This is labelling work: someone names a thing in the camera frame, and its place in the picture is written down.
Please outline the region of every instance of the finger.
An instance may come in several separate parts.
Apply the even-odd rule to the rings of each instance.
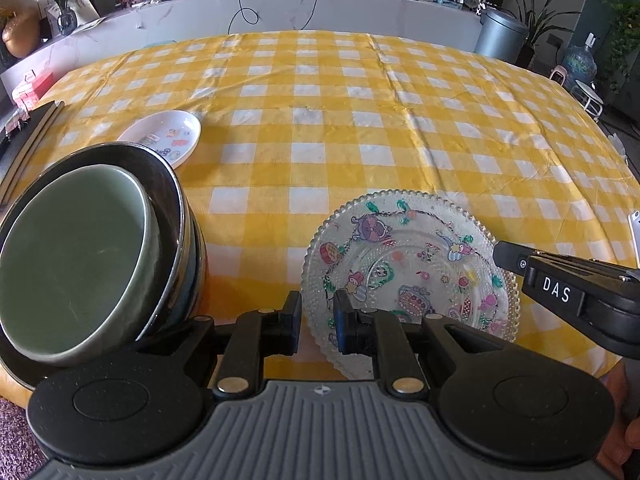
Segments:
[[[625,442],[633,449],[640,449],[640,418],[632,420],[626,427]]]
[[[604,444],[602,444],[602,452],[618,465],[623,465],[632,452],[631,446],[625,441],[625,430],[626,427],[622,423],[622,419],[617,416]]]
[[[622,405],[626,400],[626,395],[628,394],[625,364],[622,359],[620,359],[620,361],[618,361],[609,372],[606,387],[611,394],[611,397],[613,397],[613,402],[616,405],[616,412],[620,412]]]
[[[606,454],[604,454],[603,452],[599,452],[596,460],[604,469],[609,471],[614,476],[614,478],[617,478],[618,480],[625,480],[625,475],[622,472],[622,468],[618,464],[613,462],[613,460],[610,459]]]

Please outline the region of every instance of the white plate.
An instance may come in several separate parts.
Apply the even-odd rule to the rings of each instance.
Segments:
[[[127,128],[118,140],[150,147],[175,169],[195,150],[200,129],[200,121],[193,114],[169,110],[140,119]]]
[[[390,190],[345,204],[306,252],[302,301],[312,335],[351,380],[372,377],[371,359],[337,349],[332,299],[389,310],[401,322],[443,314],[513,341],[520,314],[515,276],[494,264],[491,233],[461,207],[417,191]]]

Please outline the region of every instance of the white stool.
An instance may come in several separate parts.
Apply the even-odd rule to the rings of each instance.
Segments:
[[[591,118],[597,123],[602,113],[602,99],[593,91],[593,89],[585,85],[582,81],[576,81],[575,86],[571,89],[571,96],[580,103]]]

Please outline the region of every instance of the table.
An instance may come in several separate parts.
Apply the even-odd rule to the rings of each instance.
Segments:
[[[626,215],[640,185],[596,124],[556,83],[475,54],[367,34],[238,34],[98,62],[46,98],[67,106],[16,194],[147,114],[200,118],[177,174],[207,241],[201,311],[218,323],[279,308],[318,226],[373,190],[439,193],[498,239],[635,261]],[[616,360],[526,297],[520,320],[526,348],[592,374]],[[304,324],[298,354],[268,358],[265,374],[340,378]]]

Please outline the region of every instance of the stacked bowls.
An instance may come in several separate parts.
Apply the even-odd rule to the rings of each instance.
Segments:
[[[202,232],[162,156],[128,142],[79,150],[0,226],[0,361],[33,390],[187,318],[205,275]]]

